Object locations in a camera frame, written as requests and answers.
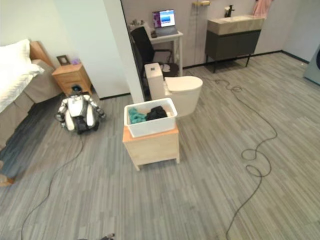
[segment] floor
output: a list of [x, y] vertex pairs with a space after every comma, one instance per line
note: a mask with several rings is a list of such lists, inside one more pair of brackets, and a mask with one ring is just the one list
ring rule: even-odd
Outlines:
[[[271, 174], [240, 211], [231, 240], [320, 238], [320, 86], [302, 78], [305, 64], [283, 53], [188, 69], [204, 80], [194, 114], [177, 121], [181, 163], [165, 161], [135, 170], [123, 144], [123, 109], [130, 96], [100, 102], [107, 120], [82, 135], [84, 150], [61, 170], [48, 201], [26, 222], [24, 240], [224, 240], [236, 209], [256, 188], [241, 152], [273, 135], [223, 84], [267, 118], [278, 138], [260, 150]], [[53, 115], [59, 98], [36, 105], [0, 153], [0, 239], [19, 240], [24, 218], [47, 194], [53, 172], [80, 149], [80, 138]], [[268, 165], [256, 163], [263, 173]]]

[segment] pink towel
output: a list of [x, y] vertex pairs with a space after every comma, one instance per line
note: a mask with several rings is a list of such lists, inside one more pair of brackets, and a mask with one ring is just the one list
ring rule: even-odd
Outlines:
[[266, 18], [272, 1], [273, 0], [258, 0], [255, 3], [253, 15]]

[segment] white bedsheet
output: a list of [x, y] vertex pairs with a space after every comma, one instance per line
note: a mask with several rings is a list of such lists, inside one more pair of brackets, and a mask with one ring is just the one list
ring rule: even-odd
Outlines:
[[0, 113], [16, 100], [32, 78], [43, 72], [36, 64], [0, 66]]

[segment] teal cloth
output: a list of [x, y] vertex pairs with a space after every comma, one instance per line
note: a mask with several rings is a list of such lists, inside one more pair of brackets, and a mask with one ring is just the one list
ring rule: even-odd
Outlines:
[[139, 113], [135, 107], [129, 109], [129, 118], [131, 124], [137, 124], [146, 121], [146, 115]]

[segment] toilet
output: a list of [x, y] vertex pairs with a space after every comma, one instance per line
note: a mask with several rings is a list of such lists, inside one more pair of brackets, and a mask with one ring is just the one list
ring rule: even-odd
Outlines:
[[178, 117], [194, 112], [203, 82], [196, 76], [165, 77], [159, 63], [144, 65], [152, 100], [171, 98]]

